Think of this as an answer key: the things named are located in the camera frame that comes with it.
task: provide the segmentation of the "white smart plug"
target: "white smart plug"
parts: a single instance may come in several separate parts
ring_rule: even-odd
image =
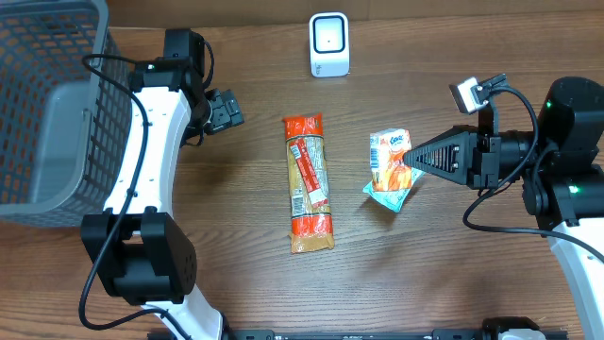
[[[315,77],[340,77],[350,70],[348,18],[340,12],[310,18],[310,72]]]

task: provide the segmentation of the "wood grain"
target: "wood grain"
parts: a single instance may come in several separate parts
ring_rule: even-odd
[[[108,0],[119,27],[211,27],[307,23],[318,12],[340,11],[353,21],[603,10],[596,0]]]
[[[216,56],[213,85],[232,89],[246,118],[179,155],[175,218],[195,245],[197,283],[208,301],[236,328],[411,332],[525,315],[581,338],[544,240],[461,224],[475,192],[425,176],[393,214],[361,189],[370,180],[369,133],[408,128],[418,145],[476,123],[457,113],[449,83],[506,72],[537,108],[558,77],[604,83],[603,22],[604,12],[583,12],[353,23],[351,73],[334,79],[310,76],[305,25],[199,29]],[[112,34],[125,56],[161,54],[160,30]],[[502,96],[498,103],[502,128],[530,128],[519,102]],[[325,114],[336,247],[293,256],[280,120],[318,111]],[[515,185],[475,219],[534,227],[520,194]],[[0,228],[0,338],[141,339],[162,328],[146,316],[112,331],[84,329],[76,309],[91,263],[78,230]],[[93,287],[95,322],[134,310]]]

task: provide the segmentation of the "black cable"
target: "black cable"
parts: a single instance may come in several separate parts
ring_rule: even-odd
[[[515,90],[513,88],[509,88],[509,87],[497,88],[492,92],[492,94],[498,94],[498,93],[504,93],[504,92],[514,94],[523,102],[523,104],[525,105],[525,107],[528,110],[528,114],[530,115],[530,120],[532,121],[534,137],[533,137],[533,141],[530,146],[530,149],[528,150],[527,156],[518,164],[518,166],[516,166],[516,168],[506,178],[499,181],[499,183],[497,184],[497,188],[501,188],[501,186],[506,182],[509,182],[510,185],[512,185],[511,179],[515,178],[515,176],[522,170],[522,168],[525,166],[525,164],[527,163],[529,158],[534,153],[535,147],[537,146],[538,136],[539,136],[537,115],[535,114],[535,110],[530,105],[529,100],[526,97],[524,97],[517,90]],[[541,236],[546,236],[546,237],[556,237],[556,238],[574,243],[575,245],[577,245],[579,247],[582,247],[583,249],[589,251],[595,257],[597,257],[601,262],[604,263],[604,255],[602,255],[599,251],[595,250],[592,246],[589,246],[588,244],[584,243],[580,239],[575,238],[570,235],[566,235],[561,232],[541,230],[541,229],[531,229],[531,228],[487,227],[487,226],[474,224],[468,220],[468,218],[470,217],[470,214],[474,211],[474,209],[478,205],[480,205],[480,203],[484,202],[488,198],[491,198],[491,197],[503,192],[504,190],[508,189],[510,187],[510,185],[508,185],[506,188],[500,190],[499,192],[496,192],[495,189],[491,189],[486,194],[479,196],[478,199],[475,200],[474,203],[472,203],[468,207],[468,209],[463,213],[463,219],[461,220],[463,222],[463,224],[472,230],[478,230],[478,231],[504,232],[504,233],[516,233],[516,234],[533,234],[533,235],[541,235]]]
[[[524,166],[529,161],[530,156],[532,156],[532,154],[535,152],[535,148],[537,147],[537,141],[539,140],[539,124],[537,123],[537,114],[535,114],[535,110],[532,108],[532,105],[530,105],[529,100],[523,94],[521,94],[520,91],[507,86],[498,87],[492,91],[492,95],[500,93],[513,94],[518,97],[520,101],[522,101],[522,103],[528,110],[528,114],[530,115],[530,121],[532,122],[532,130],[534,136],[532,138],[530,148],[528,149],[527,156],[523,160],[521,160],[520,163],[518,163],[518,166],[516,166],[516,168],[513,169],[513,171],[506,178],[499,181],[499,183],[497,184],[497,189],[501,188],[506,182],[513,182],[512,179],[515,179],[518,173],[524,168]]]
[[[543,151],[541,152],[541,155],[539,155],[539,158],[537,159],[535,166],[532,168],[532,173],[530,174],[530,180],[532,180],[534,186],[536,186],[537,173],[539,173],[539,167],[541,166],[541,163],[544,161],[545,156],[547,156],[547,154],[549,154],[550,152],[553,152],[556,150],[558,150],[558,146],[555,143],[550,142],[543,149]]]
[[[152,308],[152,309],[147,309],[147,310],[141,310],[141,311],[138,311],[137,313],[130,314],[128,316],[122,317],[118,320],[115,320],[115,321],[112,321],[110,323],[103,324],[103,325],[93,324],[86,318],[86,301],[88,299],[88,294],[91,291],[92,283],[94,282],[94,277],[96,276],[96,273],[98,272],[99,266],[103,262],[105,254],[107,253],[107,250],[109,249],[110,243],[118,236],[120,225],[122,224],[122,221],[124,220],[124,217],[126,216],[126,212],[130,205],[130,201],[132,200],[132,197],[135,194],[136,184],[137,184],[137,181],[139,180],[139,174],[141,173],[141,168],[143,167],[144,153],[145,153],[145,150],[147,147],[147,139],[148,139],[148,134],[149,134],[149,120],[147,119],[147,113],[146,113],[146,110],[144,109],[143,103],[141,103],[139,98],[137,98],[137,96],[134,95],[134,93],[131,92],[127,87],[120,84],[116,80],[110,78],[109,76],[106,76],[102,72],[92,68],[91,65],[88,63],[88,60],[94,59],[94,58],[106,59],[106,60],[119,60],[119,61],[124,61],[124,62],[132,63],[132,64],[137,64],[137,61],[128,59],[128,58],[124,58],[121,56],[113,56],[113,55],[105,55],[105,54],[90,54],[90,55],[84,56],[82,58],[82,64],[84,65],[84,67],[87,70],[94,73],[99,78],[107,81],[109,84],[115,86],[115,88],[118,89],[119,91],[127,94],[127,96],[130,97],[130,99],[132,99],[134,101],[134,103],[139,107],[139,110],[141,111],[141,117],[143,118],[143,139],[141,141],[141,151],[139,153],[139,158],[137,159],[136,166],[134,168],[134,173],[132,174],[132,181],[130,182],[130,187],[126,191],[126,200],[124,201],[124,205],[122,206],[122,209],[120,210],[120,213],[117,216],[117,220],[115,221],[115,224],[113,224],[113,227],[111,227],[111,231],[109,232],[107,240],[105,240],[105,243],[103,243],[103,245],[101,246],[101,250],[99,251],[98,256],[96,257],[96,260],[94,261],[94,264],[92,265],[91,272],[88,275],[88,278],[86,279],[84,288],[82,289],[82,295],[80,297],[79,306],[78,306],[79,320],[82,322],[82,325],[84,325],[85,327],[87,327],[91,330],[102,331],[102,330],[108,330],[110,328],[122,325],[139,316],[149,315],[149,314],[159,314],[159,317],[167,318],[170,321],[170,323],[172,323],[172,325],[174,326],[176,331],[183,338],[191,339],[191,337],[182,329],[182,327],[180,327],[180,325],[174,319],[174,317],[171,316],[168,313],[168,311],[161,309],[161,308]]]
[[[583,249],[589,251],[595,257],[597,257],[601,262],[604,263],[604,255],[602,255],[599,251],[595,250],[592,246],[584,243],[580,239],[575,238],[575,237],[570,236],[570,235],[566,235],[566,234],[561,233],[561,232],[549,231],[549,230],[541,230],[541,229],[531,229],[531,228],[486,227],[486,226],[477,225],[477,224],[474,224],[474,223],[468,221],[468,217],[470,216],[470,213],[472,213],[472,211],[480,203],[482,203],[485,199],[490,198],[493,195],[494,195],[494,191],[493,191],[493,189],[491,189],[485,195],[482,195],[476,201],[474,201],[474,203],[472,203],[472,205],[470,205],[470,207],[463,214],[463,219],[462,219],[463,224],[466,227],[468,227],[470,229],[473,229],[473,230],[478,230],[478,231],[505,232],[505,233],[517,233],[517,234],[533,234],[533,235],[541,235],[541,236],[546,236],[546,237],[556,237],[556,238],[563,239],[565,241],[574,243],[575,245],[577,245],[579,247],[582,247]]]
[[[214,52],[211,51],[211,46],[208,41],[204,40],[204,45],[208,48],[208,53],[210,53],[210,70],[208,71],[206,80],[201,84],[205,91],[210,86],[211,80],[214,78]]]
[[[508,182],[508,185],[507,185],[505,188],[497,190],[497,191],[496,191],[496,192],[493,194],[493,196],[497,196],[497,195],[499,195],[499,194],[503,193],[504,191],[506,191],[506,190],[510,189],[510,187],[512,186],[512,184],[513,184],[512,182]],[[482,193],[483,193],[483,192],[484,192],[484,189],[479,189],[479,190],[478,190],[478,197],[482,196]]]

